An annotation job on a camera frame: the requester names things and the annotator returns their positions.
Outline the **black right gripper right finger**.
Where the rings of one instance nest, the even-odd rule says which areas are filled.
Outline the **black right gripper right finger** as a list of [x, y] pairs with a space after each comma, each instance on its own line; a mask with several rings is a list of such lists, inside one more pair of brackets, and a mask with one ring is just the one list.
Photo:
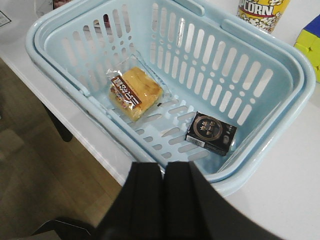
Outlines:
[[166, 240], [277, 240], [227, 202], [192, 162], [165, 168]]

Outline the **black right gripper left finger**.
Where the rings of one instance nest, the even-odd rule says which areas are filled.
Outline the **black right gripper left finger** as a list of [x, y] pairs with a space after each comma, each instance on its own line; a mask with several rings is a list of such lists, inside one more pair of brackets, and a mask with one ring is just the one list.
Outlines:
[[163, 179], [156, 163], [133, 162], [117, 198], [93, 233], [95, 240], [161, 240]]

